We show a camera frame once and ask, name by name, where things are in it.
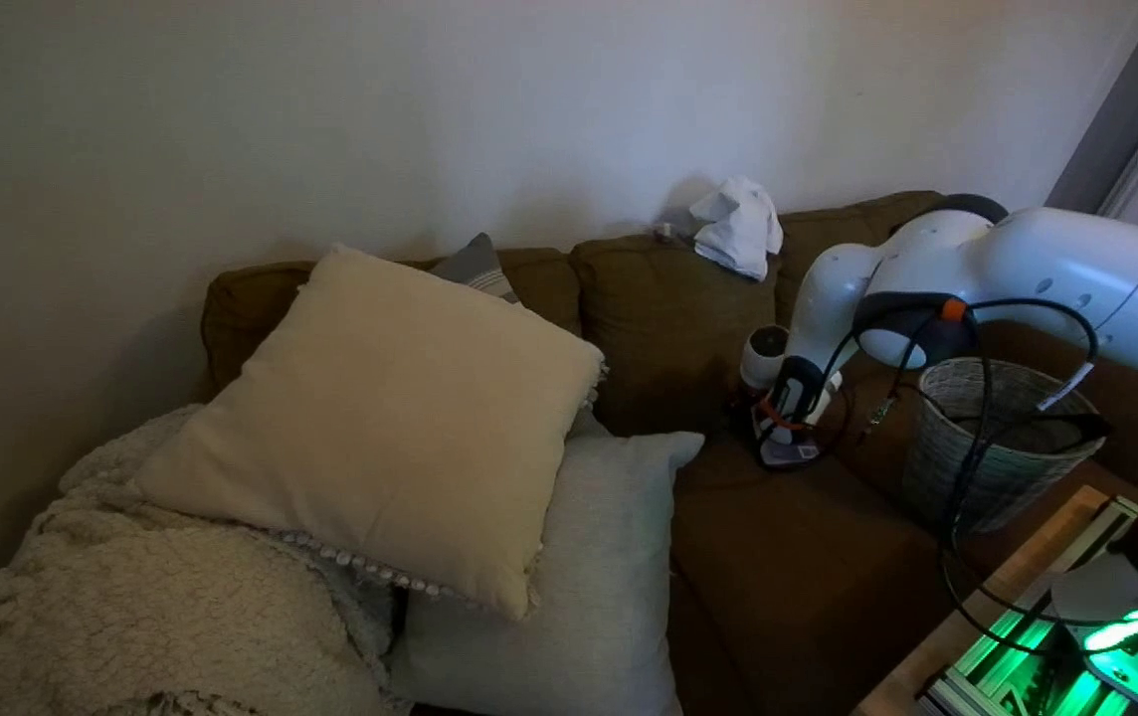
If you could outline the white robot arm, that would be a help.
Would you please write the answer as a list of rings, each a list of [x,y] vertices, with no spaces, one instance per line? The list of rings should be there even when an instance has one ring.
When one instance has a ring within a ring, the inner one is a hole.
[[[819,458],[816,428],[854,352],[922,372],[962,356],[980,324],[1023,324],[1087,347],[1087,364],[1038,412],[1076,389],[1098,360],[1138,372],[1138,226],[945,195],[877,246],[827,246],[800,283],[779,368],[750,405],[754,446],[775,467]]]

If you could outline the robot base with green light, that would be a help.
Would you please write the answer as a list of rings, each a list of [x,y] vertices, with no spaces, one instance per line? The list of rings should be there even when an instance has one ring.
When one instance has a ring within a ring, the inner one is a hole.
[[[1138,504],[1112,499],[920,695],[920,716],[1138,716]]]

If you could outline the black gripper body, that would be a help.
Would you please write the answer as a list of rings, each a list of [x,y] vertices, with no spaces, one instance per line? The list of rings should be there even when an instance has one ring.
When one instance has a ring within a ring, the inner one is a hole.
[[[775,384],[754,402],[763,428],[816,428],[831,402],[831,374],[806,360],[785,360]]]

